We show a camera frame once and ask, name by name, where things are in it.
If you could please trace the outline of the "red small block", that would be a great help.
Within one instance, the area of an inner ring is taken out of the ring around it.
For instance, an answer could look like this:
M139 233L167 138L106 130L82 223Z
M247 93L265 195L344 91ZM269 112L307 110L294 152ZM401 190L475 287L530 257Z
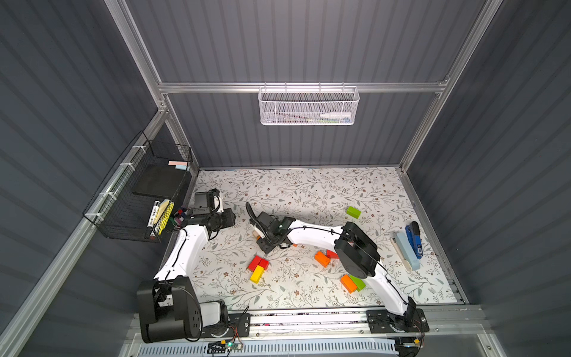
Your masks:
M261 266L264 270L267 270L269 268L269 261L261 259L259 262L259 266Z

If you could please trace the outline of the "red long block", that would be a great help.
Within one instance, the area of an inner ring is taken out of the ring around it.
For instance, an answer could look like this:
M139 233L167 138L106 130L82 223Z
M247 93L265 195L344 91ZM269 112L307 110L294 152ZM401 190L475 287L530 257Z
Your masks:
M262 260L261 257L255 255L254 258L252 259L252 261L249 263L248 269L249 269L251 272L254 272L255 269L259 266L261 260Z

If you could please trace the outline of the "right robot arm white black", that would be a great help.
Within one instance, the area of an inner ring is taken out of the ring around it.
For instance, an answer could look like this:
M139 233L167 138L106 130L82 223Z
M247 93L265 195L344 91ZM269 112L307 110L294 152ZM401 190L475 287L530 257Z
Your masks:
M386 311L402 320L411 319L416 302L397 287L391 274L381 263L377 245L355 223L343 226L318 226L270 214L255 214L247 207L250 223L260 234L257 244L266 254L275 248L311 245L333 251L349 275L359 278L381 298Z

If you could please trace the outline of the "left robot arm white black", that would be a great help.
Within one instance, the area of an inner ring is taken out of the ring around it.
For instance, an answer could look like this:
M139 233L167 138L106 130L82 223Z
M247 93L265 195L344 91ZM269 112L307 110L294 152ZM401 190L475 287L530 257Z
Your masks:
M234 226L235 219L233 211L223 207L217 189L196 193L192 208L180 208L170 215L166 227L177 233L174 246L154 278L142 282L137 291L144 342L196 342L228 332L227 306L221 300L199 302L190 274L206 243L222 229Z

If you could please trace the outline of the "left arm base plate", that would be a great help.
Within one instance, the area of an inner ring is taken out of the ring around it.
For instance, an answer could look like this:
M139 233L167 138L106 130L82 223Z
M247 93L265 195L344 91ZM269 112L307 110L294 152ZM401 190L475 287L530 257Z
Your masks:
M251 328L251 314L230 314L225 321L205 327L202 330L202 339L232 339L235 334L238 338L248 337Z

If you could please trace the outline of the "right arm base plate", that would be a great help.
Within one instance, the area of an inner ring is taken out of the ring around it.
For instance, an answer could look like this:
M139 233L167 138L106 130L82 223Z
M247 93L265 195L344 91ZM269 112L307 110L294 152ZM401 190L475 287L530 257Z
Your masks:
M422 309L407 311L405 316L392 314L385 309L366 311L367 324L372 334L428 333L430 327Z

